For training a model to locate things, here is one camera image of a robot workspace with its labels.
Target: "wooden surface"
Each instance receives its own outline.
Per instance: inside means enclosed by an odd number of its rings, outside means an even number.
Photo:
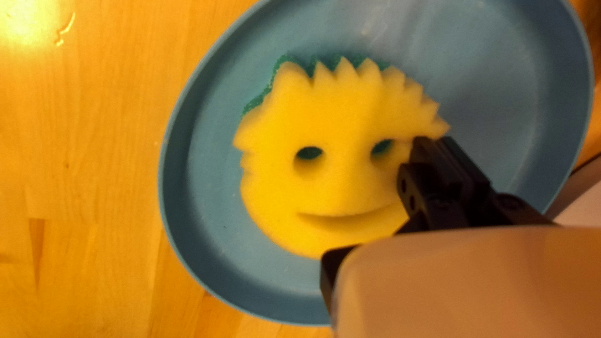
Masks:
[[[162,230],[165,124],[253,2],[0,0],[0,337],[330,337],[222,304]],[[599,1],[575,4],[599,62]]]

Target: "blue dish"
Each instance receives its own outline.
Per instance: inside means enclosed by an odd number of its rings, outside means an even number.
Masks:
[[[159,198],[172,246],[212,294],[247,313],[327,325],[319,263],[271,243],[240,199],[231,141],[274,62],[363,54],[423,84],[450,135],[498,191],[547,208],[575,161],[592,101],[581,23],[563,0],[268,0],[211,48],[165,134]]]

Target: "green scrubber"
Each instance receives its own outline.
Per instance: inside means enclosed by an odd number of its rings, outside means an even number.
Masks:
[[[309,77],[313,77],[313,73],[315,72],[315,66],[317,65],[318,61],[323,63],[324,66],[326,66],[329,70],[334,71],[334,69],[336,69],[336,66],[340,62],[340,59],[342,59],[342,57],[344,57],[344,56],[345,55],[342,55],[342,54],[333,54],[329,57],[322,57],[322,58],[313,56],[313,57],[311,57],[311,60],[309,61],[309,65],[305,67],[297,58],[293,57],[292,55],[290,55],[290,54],[282,55],[280,58],[278,58],[278,60],[276,61],[275,65],[273,67],[271,80],[269,81],[269,83],[267,84],[265,89],[263,89],[261,94],[259,94],[258,96],[256,96],[252,100],[250,100],[250,102],[248,102],[244,106],[244,109],[242,111],[242,116],[244,116],[247,112],[249,112],[256,106],[259,106],[261,103],[263,103],[263,98],[265,97],[265,95],[267,95],[267,94],[269,94],[269,92],[271,92],[271,89],[273,87],[273,80],[275,79],[275,74],[278,72],[278,69],[282,65],[282,63],[284,63],[286,61],[294,62],[297,65],[301,66],[305,70],[305,72],[307,73],[307,75]],[[351,55],[347,56],[346,58],[353,65],[353,67],[357,68],[361,65],[361,63],[363,63],[363,61],[367,57],[360,55],[360,54],[351,54]],[[375,61],[375,62],[378,65],[378,68],[380,70],[384,70],[388,66],[390,66],[390,63],[378,62],[378,61]]]

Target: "sponge mouth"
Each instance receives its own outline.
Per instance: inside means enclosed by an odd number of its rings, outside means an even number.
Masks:
[[[306,218],[306,219],[313,219],[313,220],[322,220],[322,221],[327,221],[327,220],[337,220],[340,222],[344,222],[344,221],[348,221],[352,218],[359,218],[359,217],[371,217],[374,214],[377,214],[381,211],[383,211],[384,209],[390,207],[393,203],[390,204],[386,204],[384,206],[381,207],[377,207],[375,209],[366,211],[366,212],[360,212],[357,214],[340,214],[340,215],[332,215],[332,214],[309,214],[307,212],[298,212],[297,214],[302,217],[302,218]]]
[[[315,67],[318,62],[321,62],[330,71],[333,72],[343,57],[346,58],[353,65],[354,68],[359,67],[363,63],[363,61],[365,61],[365,59],[367,59],[367,57],[365,55],[361,55],[361,54],[348,54],[348,55],[332,54],[330,56],[325,56],[325,57],[313,56],[313,57],[311,57],[309,63],[305,65],[301,61],[299,61],[299,59],[297,59],[296,57],[294,57],[290,54],[282,55],[281,57],[278,58],[278,60],[276,61],[275,65],[273,67],[273,71],[271,74],[271,80],[269,81],[267,86],[263,89],[261,94],[259,94],[258,96],[255,96],[252,100],[250,100],[244,106],[244,109],[242,109],[242,116],[246,115],[247,112],[249,112],[253,108],[255,108],[255,107],[261,105],[261,103],[263,103],[263,99],[265,98],[265,95],[269,94],[273,88],[273,80],[275,79],[275,74],[278,72],[279,67],[284,62],[288,61],[288,62],[296,63],[297,65],[299,65],[299,67],[303,68],[303,70],[307,73],[307,75],[310,78],[312,78],[313,73],[315,72]],[[390,66],[390,63],[378,61],[378,60],[374,60],[374,59],[372,59],[372,60],[377,64],[380,71],[383,71]]]

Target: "yellow sponge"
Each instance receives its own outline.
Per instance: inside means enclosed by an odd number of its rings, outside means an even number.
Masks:
[[[396,177],[413,138],[448,130],[437,110],[422,86],[370,59],[342,58],[333,72],[317,62],[312,78],[283,62],[234,137],[248,213],[274,243],[315,259],[390,236],[407,219]]]

